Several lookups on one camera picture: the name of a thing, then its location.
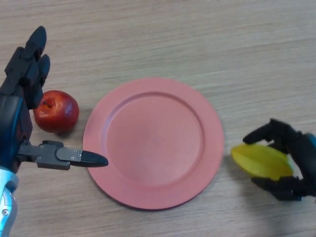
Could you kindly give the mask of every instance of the table surface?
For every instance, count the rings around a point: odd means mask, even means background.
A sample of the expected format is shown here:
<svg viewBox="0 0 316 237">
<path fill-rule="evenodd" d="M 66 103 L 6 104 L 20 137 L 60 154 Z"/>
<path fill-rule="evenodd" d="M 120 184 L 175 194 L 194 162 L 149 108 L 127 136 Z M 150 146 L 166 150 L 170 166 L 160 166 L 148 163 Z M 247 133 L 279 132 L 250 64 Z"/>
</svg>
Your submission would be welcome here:
<svg viewBox="0 0 316 237">
<path fill-rule="evenodd" d="M 81 111 L 68 137 L 35 125 L 33 144 L 58 139 L 82 148 L 85 124 L 105 94 L 159 76 L 191 85 L 213 104 L 224 127 L 225 162 L 199 196 L 162 212 L 117 205 L 86 169 L 23 164 L 11 236 L 316 236 L 313 198 L 278 203 L 229 157 L 271 117 L 316 132 L 315 0 L 2 0 L 0 68 L 39 25 L 47 29 L 51 58 L 44 89 L 71 94 Z"/>
</svg>

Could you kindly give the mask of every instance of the wood grain surface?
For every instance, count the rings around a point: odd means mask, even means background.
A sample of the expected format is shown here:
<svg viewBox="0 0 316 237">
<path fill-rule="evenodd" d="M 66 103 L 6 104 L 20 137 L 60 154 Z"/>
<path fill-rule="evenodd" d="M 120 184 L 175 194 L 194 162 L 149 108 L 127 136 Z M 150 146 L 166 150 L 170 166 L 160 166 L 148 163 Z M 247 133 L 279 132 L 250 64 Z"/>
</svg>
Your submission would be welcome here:
<svg viewBox="0 0 316 237">
<path fill-rule="evenodd" d="M 316 236 L 313 198 L 279 203 L 229 157 L 271 117 L 316 132 L 315 0 L 2 0 L 0 69 L 39 25 L 51 58 L 44 89 L 71 94 L 81 113 L 68 137 L 34 125 L 33 144 L 58 139 L 82 148 L 85 124 L 105 94 L 159 76 L 191 85 L 213 104 L 225 162 L 199 196 L 162 212 L 117 205 L 86 169 L 23 164 L 12 237 Z"/>
</svg>

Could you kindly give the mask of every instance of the plate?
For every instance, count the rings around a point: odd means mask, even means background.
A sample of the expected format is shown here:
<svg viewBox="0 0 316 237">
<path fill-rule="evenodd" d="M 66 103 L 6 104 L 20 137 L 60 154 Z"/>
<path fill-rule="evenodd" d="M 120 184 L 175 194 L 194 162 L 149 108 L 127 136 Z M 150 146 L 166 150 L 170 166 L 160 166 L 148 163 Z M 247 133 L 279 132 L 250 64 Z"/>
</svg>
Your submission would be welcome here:
<svg viewBox="0 0 316 237">
<path fill-rule="evenodd" d="M 264 145 L 241 144 L 232 148 L 234 161 L 254 177 L 279 180 L 293 175 L 293 165 L 284 153 Z"/>
<path fill-rule="evenodd" d="M 199 92 L 148 78 L 123 84 L 97 104 L 83 148 L 108 158 L 107 167 L 88 169 L 107 195 L 158 210 L 181 205 L 208 186 L 222 162 L 224 136 Z"/>
</svg>

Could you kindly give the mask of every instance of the black robotic finger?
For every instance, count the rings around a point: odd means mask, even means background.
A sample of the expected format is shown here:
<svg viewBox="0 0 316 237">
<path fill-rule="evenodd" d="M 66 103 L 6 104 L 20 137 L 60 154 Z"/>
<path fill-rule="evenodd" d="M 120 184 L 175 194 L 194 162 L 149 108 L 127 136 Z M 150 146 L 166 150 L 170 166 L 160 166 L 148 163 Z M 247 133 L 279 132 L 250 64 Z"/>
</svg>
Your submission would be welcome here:
<svg viewBox="0 0 316 237">
<path fill-rule="evenodd" d="M 301 201 L 302 197 L 314 196 L 313 189 L 297 177 L 281 177 L 278 181 L 254 177 L 251 181 L 271 193 L 279 201 Z"/>
<path fill-rule="evenodd" d="M 45 49 L 46 41 L 46 29 L 43 26 L 39 26 L 26 42 L 22 58 L 30 60 L 34 56 L 35 61 L 38 61 Z"/>
<path fill-rule="evenodd" d="M 296 139 L 297 135 L 298 132 L 296 132 L 290 125 L 272 118 L 269 123 L 246 135 L 243 142 L 246 144 L 254 144 L 262 140 L 266 140 L 267 142 L 273 140 L 286 146 L 289 141 Z"/>
<path fill-rule="evenodd" d="M 47 54 L 39 59 L 39 83 L 41 87 L 45 84 L 45 80 L 50 70 L 50 58 Z"/>
</svg>

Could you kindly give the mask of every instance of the pink plate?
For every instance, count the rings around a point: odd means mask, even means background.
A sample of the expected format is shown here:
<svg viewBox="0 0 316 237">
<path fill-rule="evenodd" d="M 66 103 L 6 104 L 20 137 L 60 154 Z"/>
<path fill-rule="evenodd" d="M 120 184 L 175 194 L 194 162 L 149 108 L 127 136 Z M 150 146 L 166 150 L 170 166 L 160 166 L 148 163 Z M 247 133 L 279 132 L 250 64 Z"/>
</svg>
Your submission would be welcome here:
<svg viewBox="0 0 316 237">
<path fill-rule="evenodd" d="M 83 148 L 109 159 L 90 168 L 96 184 L 130 207 L 157 210 L 198 195 L 221 165 L 224 136 L 209 102 L 183 83 L 126 83 L 93 110 Z"/>
</svg>

